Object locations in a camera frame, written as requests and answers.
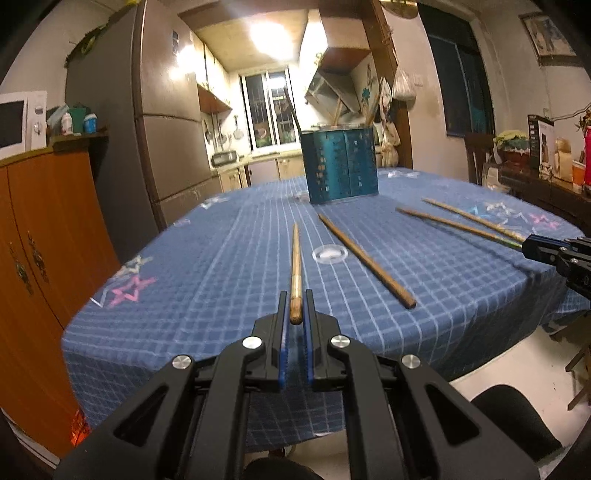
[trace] floor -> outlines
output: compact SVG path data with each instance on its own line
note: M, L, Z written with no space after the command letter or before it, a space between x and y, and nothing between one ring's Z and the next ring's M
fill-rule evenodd
M591 339L591 317L579 319L552 340L538 328L512 349L488 364L452 382L471 400L487 388L507 384L522 392L538 411L548 428L563 445L569 445L587 422L591 407L581 402L572 411L568 403L578 393L587 373L582 362L572 374L564 367ZM262 455L249 455L251 461ZM306 465L324 480L349 480L349 462L344 432L297 445L290 459Z

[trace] red vase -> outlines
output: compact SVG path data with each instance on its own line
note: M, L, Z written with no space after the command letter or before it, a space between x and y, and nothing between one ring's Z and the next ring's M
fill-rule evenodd
M591 187L591 128L587 129L587 134L585 135L585 159L587 160L585 185Z

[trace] pink star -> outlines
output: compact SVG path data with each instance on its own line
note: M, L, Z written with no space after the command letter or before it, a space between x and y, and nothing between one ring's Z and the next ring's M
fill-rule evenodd
M558 222L553 222L553 221L551 222L550 220L548 220L546 215L539 215L538 216L535 213L530 213L530 218L534 221L535 225L538 225L538 224L544 222L552 230L556 230L556 228L560 225Z
M139 300L139 291L146 288L148 285L151 285L156 281L155 277L148 278L146 280L140 280L139 275L134 275L129 279L129 282L126 285L123 285L120 288L114 288L112 291L115 294L115 298L111 300L109 303L109 308L117 306L124 300L131 300L131 301L138 301ZM125 293L125 290L130 290L131 288L134 289L134 292Z

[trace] orange cup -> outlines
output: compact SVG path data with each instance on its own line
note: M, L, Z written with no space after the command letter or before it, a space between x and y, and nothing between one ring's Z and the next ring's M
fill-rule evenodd
M573 162L573 191L581 193L585 181L585 165L577 161Z

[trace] white bottle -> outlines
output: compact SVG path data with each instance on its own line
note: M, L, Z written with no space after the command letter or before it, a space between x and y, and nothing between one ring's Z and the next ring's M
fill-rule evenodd
M74 133L72 116L66 112L61 117L61 134L72 135Z

